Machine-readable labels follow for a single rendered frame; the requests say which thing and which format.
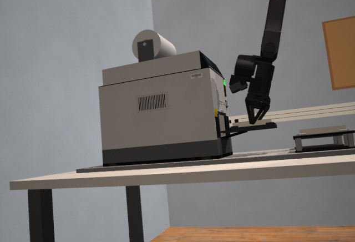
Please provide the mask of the beige well plate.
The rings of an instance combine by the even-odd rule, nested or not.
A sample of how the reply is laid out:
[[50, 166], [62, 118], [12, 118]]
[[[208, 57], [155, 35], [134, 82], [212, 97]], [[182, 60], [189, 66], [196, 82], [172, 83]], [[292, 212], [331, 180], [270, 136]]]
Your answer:
[[323, 128], [312, 128], [312, 129], [301, 129], [299, 134], [301, 134], [301, 133], [314, 134], [314, 133], [338, 132], [341, 129], [346, 129], [346, 125], [323, 127]]
[[257, 120], [255, 124], [250, 124], [249, 122], [239, 122], [239, 123], [233, 123], [232, 126], [237, 126], [238, 127], [248, 127], [248, 126], [254, 126], [254, 125], [264, 125], [267, 122], [273, 122], [272, 119], [264, 119], [264, 120]]

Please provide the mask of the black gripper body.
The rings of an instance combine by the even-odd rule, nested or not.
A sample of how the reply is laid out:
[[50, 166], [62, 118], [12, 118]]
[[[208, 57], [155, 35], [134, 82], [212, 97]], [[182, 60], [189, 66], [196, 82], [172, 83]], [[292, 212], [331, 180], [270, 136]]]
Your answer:
[[[253, 92], [248, 92], [247, 97], [245, 99], [264, 102], [264, 103], [267, 103], [267, 107], [270, 107], [269, 93], [270, 93], [270, 88], [271, 88], [271, 81], [267, 79], [264, 82], [264, 79], [263, 78], [261, 78], [261, 79], [262, 79], [262, 82], [261, 82], [259, 94], [253, 93]], [[252, 98], [254, 98], [254, 99], [252, 99]]]

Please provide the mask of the white cylinder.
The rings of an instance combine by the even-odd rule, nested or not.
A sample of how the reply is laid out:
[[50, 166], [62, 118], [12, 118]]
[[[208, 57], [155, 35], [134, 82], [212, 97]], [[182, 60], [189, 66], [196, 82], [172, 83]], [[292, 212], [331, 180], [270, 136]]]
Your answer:
[[163, 38], [161, 35], [151, 29], [146, 29], [139, 32], [132, 43], [132, 51], [135, 57], [138, 59], [138, 46], [137, 42], [153, 39], [154, 45], [154, 59], [174, 56], [176, 55], [176, 49], [173, 44]]

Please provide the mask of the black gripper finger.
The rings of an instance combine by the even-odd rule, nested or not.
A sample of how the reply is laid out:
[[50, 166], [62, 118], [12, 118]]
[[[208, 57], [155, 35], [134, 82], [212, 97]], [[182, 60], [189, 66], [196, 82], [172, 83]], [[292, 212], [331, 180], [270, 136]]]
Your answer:
[[[255, 124], [255, 122], [257, 121], [257, 119], [259, 118], [259, 116], [261, 115], [261, 113], [263, 112], [265, 107], [267, 106], [267, 103], [259, 102], [259, 101], [255, 101], [255, 100], [249, 100], [249, 99], [245, 99], [245, 103], [246, 103], [249, 123]], [[258, 113], [256, 114], [256, 116], [254, 117], [254, 119], [252, 119], [252, 116], [251, 116], [250, 105], [255, 105], [255, 106], [261, 107], [260, 110], [258, 111]]]
[[[260, 109], [260, 107], [258, 107], [258, 106], [250, 105], [252, 119], [254, 119], [254, 117], [255, 117], [254, 108]], [[267, 111], [269, 110], [269, 108], [270, 108], [270, 107], [267, 107], [267, 106], [265, 107], [265, 109], [263, 110], [263, 112], [262, 112], [262, 114], [260, 115], [260, 117], [258, 118], [258, 120], [261, 120], [261, 119], [264, 117], [264, 115], [267, 113]]]

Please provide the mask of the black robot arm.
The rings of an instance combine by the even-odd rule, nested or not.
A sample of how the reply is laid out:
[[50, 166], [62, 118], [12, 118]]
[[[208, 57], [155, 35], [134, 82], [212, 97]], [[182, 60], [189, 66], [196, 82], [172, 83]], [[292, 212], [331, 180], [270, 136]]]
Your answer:
[[[238, 56], [234, 75], [231, 75], [229, 82], [231, 93], [246, 89], [248, 86], [246, 84], [247, 82], [250, 82], [248, 92], [259, 93], [262, 82], [261, 78], [264, 78], [264, 82], [267, 79], [272, 81], [275, 69], [272, 62], [277, 58], [285, 5], [286, 0], [269, 1], [266, 24], [261, 43], [261, 54], [260, 56]], [[255, 77], [252, 78], [256, 65], [256, 74]]]

